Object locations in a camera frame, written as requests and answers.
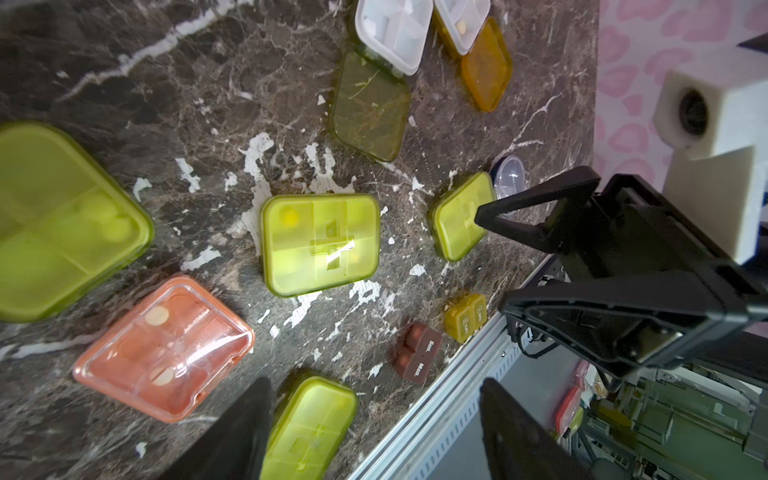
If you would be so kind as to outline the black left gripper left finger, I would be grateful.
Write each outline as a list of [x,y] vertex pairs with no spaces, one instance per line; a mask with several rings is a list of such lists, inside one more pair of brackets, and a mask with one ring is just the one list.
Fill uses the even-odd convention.
[[162,479],[258,479],[271,429],[273,389],[256,379]]

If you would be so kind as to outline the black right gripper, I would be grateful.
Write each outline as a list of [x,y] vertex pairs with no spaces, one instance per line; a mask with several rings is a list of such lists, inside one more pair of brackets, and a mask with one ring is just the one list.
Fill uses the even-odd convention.
[[500,311],[603,372],[669,369],[739,334],[767,291],[637,175],[588,166],[478,207],[479,227],[545,253],[572,283],[507,292]]

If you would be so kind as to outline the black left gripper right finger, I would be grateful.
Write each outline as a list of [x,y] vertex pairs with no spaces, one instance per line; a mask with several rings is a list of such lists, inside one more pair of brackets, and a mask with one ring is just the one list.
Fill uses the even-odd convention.
[[495,379],[480,388],[480,418],[493,479],[574,479],[576,462]]

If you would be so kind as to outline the white pillbox green lid front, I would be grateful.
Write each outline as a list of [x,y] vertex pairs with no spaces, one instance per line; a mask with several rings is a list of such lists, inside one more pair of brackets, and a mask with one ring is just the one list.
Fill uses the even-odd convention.
[[271,431],[262,479],[321,479],[355,418],[356,393],[321,376],[303,379]]

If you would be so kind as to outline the white pillbox green lid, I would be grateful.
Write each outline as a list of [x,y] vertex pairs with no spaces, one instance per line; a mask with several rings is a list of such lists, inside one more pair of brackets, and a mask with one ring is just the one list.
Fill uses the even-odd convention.
[[271,431],[262,479],[321,479],[355,418],[356,393],[321,376],[303,379]]
[[71,136],[36,122],[2,125],[2,321],[68,308],[153,238],[150,216]]
[[422,60],[432,1],[357,1],[352,44],[340,62],[331,131],[346,146],[390,163],[400,152],[411,90]]
[[480,206],[492,203],[491,176],[476,172],[443,195],[429,212],[429,225],[438,253],[449,262],[463,259],[486,235],[475,223]]
[[260,222],[265,283],[279,297],[365,280],[378,268],[380,207],[369,194],[276,195]]

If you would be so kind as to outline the orange square pillbox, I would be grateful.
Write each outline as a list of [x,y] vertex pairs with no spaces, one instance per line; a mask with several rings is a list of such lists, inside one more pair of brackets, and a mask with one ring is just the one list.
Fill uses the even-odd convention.
[[73,367],[79,383],[165,423],[187,417],[251,351],[253,329],[177,275],[117,321]]

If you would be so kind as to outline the small dark red pillbox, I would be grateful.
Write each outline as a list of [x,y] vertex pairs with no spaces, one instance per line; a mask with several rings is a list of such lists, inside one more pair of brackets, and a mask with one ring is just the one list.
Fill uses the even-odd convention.
[[405,381],[424,385],[441,345],[439,332],[426,323],[412,323],[395,356],[395,371]]

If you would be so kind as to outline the small yellow pillbox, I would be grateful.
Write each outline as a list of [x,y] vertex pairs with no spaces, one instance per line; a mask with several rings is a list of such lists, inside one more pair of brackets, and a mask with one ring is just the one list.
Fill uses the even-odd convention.
[[444,315],[447,335],[463,344],[488,321],[487,300],[482,294],[469,294],[450,306]]

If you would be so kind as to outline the white pillbox yellow lid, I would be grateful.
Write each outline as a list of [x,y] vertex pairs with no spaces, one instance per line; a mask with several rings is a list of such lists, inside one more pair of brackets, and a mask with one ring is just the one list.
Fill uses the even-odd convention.
[[461,78],[478,108],[494,111],[513,74],[513,61],[490,0],[434,2],[438,32],[460,60]]

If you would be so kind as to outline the white pillbox green lid back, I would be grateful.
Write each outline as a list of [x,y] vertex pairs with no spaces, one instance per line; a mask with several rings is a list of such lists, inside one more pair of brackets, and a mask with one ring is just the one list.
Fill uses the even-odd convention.
[[422,60],[432,1],[357,1],[352,44],[340,62],[331,131],[346,146],[390,163],[400,152],[411,90]]

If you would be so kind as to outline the aluminium front rail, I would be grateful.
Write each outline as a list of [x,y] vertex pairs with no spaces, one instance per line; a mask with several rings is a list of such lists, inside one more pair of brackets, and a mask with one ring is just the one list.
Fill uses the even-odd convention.
[[437,479],[478,471],[487,479],[476,418],[483,381],[499,381],[537,421],[550,426],[548,416],[573,365],[574,356],[562,350],[537,362],[523,356],[505,317],[495,312],[349,477]]

